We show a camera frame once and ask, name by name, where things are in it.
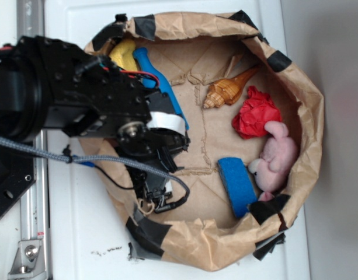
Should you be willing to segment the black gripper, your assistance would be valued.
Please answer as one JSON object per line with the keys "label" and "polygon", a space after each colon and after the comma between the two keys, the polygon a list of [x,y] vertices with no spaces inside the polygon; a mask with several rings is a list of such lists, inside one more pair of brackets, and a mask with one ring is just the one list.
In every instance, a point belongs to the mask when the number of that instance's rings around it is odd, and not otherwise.
{"label": "black gripper", "polygon": [[190,139],[186,123],[176,114],[167,93],[154,90],[143,96],[133,97],[119,116],[116,126],[117,153],[155,168],[162,174],[139,167],[127,167],[138,198],[153,204],[154,212],[162,213],[184,204],[185,195],[174,202],[170,179],[164,173],[174,173],[178,167],[174,158],[188,149]]}

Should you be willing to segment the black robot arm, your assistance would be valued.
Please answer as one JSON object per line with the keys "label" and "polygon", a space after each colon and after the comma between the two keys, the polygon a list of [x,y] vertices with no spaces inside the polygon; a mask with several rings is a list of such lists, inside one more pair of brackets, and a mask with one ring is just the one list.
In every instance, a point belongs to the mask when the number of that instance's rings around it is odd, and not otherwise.
{"label": "black robot arm", "polygon": [[111,139],[116,155],[87,161],[124,164],[134,191],[156,213],[187,201],[169,202],[166,186],[178,169],[174,157],[189,146],[187,129],[174,95],[153,73],[128,71],[106,55],[40,36],[0,48],[0,145],[46,158],[25,147],[42,130]]}

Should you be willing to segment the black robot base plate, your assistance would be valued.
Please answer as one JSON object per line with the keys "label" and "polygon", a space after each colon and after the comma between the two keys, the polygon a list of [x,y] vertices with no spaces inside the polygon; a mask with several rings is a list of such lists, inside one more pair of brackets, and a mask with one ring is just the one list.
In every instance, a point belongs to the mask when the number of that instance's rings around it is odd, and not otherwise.
{"label": "black robot base plate", "polygon": [[0,146],[0,220],[35,181],[34,159]]}

